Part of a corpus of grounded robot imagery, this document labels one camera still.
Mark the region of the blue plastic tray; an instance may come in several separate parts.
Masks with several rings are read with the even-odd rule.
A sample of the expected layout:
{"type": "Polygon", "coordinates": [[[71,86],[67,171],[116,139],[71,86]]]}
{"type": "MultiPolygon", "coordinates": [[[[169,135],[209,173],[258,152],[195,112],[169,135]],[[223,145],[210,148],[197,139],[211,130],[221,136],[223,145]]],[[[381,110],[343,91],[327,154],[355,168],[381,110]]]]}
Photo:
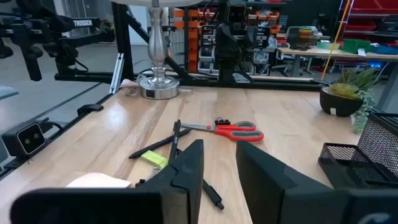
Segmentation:
{"type": "Polygon", "coordinates": [[[398,55],[398,47],[385,45],[371,45],[369,51],[375,54],[398,55]]]}

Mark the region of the green plastic bin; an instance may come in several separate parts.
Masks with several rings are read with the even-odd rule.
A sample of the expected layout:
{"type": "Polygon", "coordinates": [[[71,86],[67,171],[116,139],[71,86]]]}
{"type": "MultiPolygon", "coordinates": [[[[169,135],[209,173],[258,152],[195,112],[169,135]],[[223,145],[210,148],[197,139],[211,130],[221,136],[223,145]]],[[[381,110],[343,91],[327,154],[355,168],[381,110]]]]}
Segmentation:
{"type": "Polygon", "coordinates": [[[371,42],[362,39],[344,39],[341,50],[344,52],[357,54],[358,50],[363,50],[365,53],[369,51],[371,42]]]}

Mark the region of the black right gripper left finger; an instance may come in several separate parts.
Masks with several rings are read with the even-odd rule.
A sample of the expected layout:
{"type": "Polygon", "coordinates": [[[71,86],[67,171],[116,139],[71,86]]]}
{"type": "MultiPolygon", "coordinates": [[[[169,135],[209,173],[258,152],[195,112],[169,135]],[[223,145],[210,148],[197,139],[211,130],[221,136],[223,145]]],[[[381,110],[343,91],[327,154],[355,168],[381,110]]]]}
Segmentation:
{"type": "Polygon", "coordinates": [[[47,188],[11,206],[12,224],[197,224],[203,140],[196,139],[136,188],[47,188]]]}

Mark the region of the yellow-green sticky note pad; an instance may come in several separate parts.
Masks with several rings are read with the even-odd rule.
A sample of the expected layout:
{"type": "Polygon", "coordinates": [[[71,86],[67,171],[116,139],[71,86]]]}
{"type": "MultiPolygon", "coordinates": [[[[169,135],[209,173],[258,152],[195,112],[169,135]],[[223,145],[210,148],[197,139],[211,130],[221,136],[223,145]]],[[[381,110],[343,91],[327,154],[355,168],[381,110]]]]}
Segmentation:
{"type": "Polygon", "coordinates": [[[165,166],[168,165],[169,160],[160,154],[157,154],[153,151],[147,151],[140,156],[141,159],[145,160],[146,162],[152,164],[154,167],[163,169],[165,166]]]}

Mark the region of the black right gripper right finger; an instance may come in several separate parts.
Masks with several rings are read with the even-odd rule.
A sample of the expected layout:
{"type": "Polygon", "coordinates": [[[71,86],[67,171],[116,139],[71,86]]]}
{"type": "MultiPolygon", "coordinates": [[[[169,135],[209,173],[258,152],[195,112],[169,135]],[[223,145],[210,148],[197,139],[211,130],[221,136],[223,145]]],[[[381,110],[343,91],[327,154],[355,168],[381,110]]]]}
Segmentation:
{"type": "Polygon", "coordinates": [[[246,141],[236,163],[253,224],[398,224],[398,190],[332,189],[246,141]]]}

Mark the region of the red grey handled scissors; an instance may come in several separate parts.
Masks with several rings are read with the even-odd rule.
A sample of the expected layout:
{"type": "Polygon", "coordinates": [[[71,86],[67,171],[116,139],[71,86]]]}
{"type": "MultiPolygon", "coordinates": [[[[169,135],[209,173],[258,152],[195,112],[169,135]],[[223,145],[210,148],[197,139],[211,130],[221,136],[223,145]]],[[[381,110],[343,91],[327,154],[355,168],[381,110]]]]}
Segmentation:
{"type": "Polygon", "coordinates": [[[264,133],[256,129],[256,125],[249,121],[240,121],[234,124],[199,125],[182,123],[181,127],[209,131],[224,136],[232,141],[259,142],[264,139],[264,133]]]}

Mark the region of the black pen white print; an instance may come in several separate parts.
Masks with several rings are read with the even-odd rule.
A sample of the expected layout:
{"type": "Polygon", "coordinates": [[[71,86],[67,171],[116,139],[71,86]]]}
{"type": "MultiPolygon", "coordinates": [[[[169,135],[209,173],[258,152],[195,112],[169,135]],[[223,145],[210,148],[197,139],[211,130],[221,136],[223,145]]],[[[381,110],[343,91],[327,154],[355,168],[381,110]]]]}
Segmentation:
{"type": "Polygon", "coordinates": [[[181,121],[178,119],[174,124],[174,135],[172,138],[172,145],[170,148],[169,163],[171,163],[175,159],[175,156],[177,154],[178,139],[180,136],[180,125],[181,121]]]}
{"type": "MultiPolygon", "coordinates": [[[[184,129],[183,131],[180,131],[180,136],[179,137],[187,135],[190,131],[191,131],[191,129],[184,129]]],[[[164,145],[166,145],[168,143],[172,143],[172,138],[173,138],[173,136],[169,136],[169,137],[167,137],[167,138],[165,138],[165,139],[163,139],[161,141],[155,142],[155,143],[153,143],[153,144],[151,144],[151,145],[149,145],[149,146],[147,146],[147,147],[145,147],[143,149],[140,149],[140,150],[132,153],[128,157],[128,159],[137,159],[138,157],[140,157],[143,153],[145,153],[147,151],[153,151],[153,150],[155,150],[155,149],[157,149],[157,148],[159,148],[161,146],[164,146],[164,145]]]]}
{"type": "Polygon", "coordinates": [[[186,149],[184,151],[177,149],[172,167],[177,171],[177,174],[171,185],[187,192],[189,209],[192,215],[199,213],[202,192],[208,196],[216,208],[224,209],[221,196],[203,178],[203,149],[186,149]]]}

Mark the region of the black table edge bracket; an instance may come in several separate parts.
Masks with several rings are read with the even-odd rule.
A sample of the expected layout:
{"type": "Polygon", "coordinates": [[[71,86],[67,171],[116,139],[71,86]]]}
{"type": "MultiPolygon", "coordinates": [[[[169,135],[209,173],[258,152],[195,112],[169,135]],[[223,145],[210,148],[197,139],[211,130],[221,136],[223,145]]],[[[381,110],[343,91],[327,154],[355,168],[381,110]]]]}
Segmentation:
{"type": "Polygon", "coordinates": [[[104,107],[99,104],[87,104],[77,109],[78,116],[89,114],[93,111],[101,111],[104,107]]]}

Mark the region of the background wooden work table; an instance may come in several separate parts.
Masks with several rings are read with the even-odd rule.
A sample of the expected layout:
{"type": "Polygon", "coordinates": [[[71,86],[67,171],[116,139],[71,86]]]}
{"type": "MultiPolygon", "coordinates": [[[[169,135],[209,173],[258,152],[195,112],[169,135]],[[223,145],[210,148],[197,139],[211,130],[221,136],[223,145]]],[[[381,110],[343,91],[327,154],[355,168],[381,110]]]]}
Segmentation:
{"type": "Polygon", "coordinates": [[[380,96],[376,108],[378,110],[387,111],[391,106],[398,104],[398,55],[385,55],[366,53],[365,56],[343,52],[341,50],[320,49],[318,47],[311,48],[306,51],[293,50],[285,47],[278,47],[278,53],[294,56],[292,75],[299,75],[300,58],[301,57],[322,57],[322,58],[355,58],[360,60],[379,60],[394,62],[395,65],[380,96]]]}

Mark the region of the red storage shelving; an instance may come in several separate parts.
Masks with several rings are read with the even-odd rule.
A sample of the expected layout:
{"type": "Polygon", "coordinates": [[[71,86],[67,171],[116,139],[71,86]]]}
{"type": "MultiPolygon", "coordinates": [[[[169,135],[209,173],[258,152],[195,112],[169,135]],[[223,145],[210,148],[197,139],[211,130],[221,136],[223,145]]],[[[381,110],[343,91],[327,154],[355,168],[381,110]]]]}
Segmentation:
{"type": "Polygon", "coordinates": [[[340,0],[338,38],[398,45],[398,0],[340,0]]]}

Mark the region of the black mesh desk organizer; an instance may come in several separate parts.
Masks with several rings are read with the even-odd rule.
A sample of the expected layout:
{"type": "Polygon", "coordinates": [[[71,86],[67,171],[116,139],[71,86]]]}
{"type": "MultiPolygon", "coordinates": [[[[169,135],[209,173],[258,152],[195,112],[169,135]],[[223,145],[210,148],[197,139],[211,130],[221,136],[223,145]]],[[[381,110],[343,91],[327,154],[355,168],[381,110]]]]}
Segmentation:
{"type": "Polygon", "coordinates": [[[318,163],[336,189],[398,189],[398,114],[370,113],[356,145],[326,142],[318,163]]]}

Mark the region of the potted succulent black pot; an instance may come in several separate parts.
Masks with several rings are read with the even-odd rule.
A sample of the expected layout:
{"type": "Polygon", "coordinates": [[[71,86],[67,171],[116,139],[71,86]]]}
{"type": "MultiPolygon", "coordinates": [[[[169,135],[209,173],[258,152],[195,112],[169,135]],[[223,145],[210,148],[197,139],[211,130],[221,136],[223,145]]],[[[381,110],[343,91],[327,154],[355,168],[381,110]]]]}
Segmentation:
{"type": "Polygon", "coordinates": [[[346,70],[337,81],[320,90],[320,105],[324,112],[337,117],[350,117],[353,132],[363,132],[370,111],[375,106],[371,89],[377,85],[378,75],[374,68],[361,72],[346,70]]]}

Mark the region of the stack of coloured trays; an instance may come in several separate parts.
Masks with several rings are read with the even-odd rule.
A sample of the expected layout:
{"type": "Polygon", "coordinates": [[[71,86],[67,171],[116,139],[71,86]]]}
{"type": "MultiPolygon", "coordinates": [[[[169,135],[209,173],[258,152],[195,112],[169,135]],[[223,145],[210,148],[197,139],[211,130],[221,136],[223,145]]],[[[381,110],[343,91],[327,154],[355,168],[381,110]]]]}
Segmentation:
{"type": "Polygon", "coordinates": [[[306,51],[316,46],[322,35],[314,26],[290,26],[286,40],[290,49],[306,51]]]}

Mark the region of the silver lamp base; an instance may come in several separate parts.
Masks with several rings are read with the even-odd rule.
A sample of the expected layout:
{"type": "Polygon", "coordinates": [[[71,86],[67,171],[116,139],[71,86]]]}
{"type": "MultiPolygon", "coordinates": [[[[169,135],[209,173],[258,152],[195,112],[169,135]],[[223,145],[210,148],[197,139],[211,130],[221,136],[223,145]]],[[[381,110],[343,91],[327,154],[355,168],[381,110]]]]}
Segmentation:
{"type": "Polygon", "coordinates": [[[166,76],[165,61],[171,60],[162,30],[164,7],[185,7],[201,0],[111,0],[125,6],[143,6],[148,8],[151,30],[147,40],[148,54],[152,60],[152,76],[139,82],[141,96],[154,100],[165,100],[178,95],[179,81],[166,76]]]}

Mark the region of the silver aluminium extrusion piece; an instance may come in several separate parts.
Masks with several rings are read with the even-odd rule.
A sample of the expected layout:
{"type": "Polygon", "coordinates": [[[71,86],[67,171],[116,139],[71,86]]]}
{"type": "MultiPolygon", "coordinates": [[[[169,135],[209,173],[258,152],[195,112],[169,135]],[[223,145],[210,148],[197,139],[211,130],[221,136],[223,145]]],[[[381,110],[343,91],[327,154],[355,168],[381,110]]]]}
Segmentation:
{"type": "Polygon", "coordinates": [[[121,77],[123,74],[123,68],[124,68],[124,54],[118,53],[109,88],[109,94],[115,94],[118,91],[121,82],[121,77]]]}

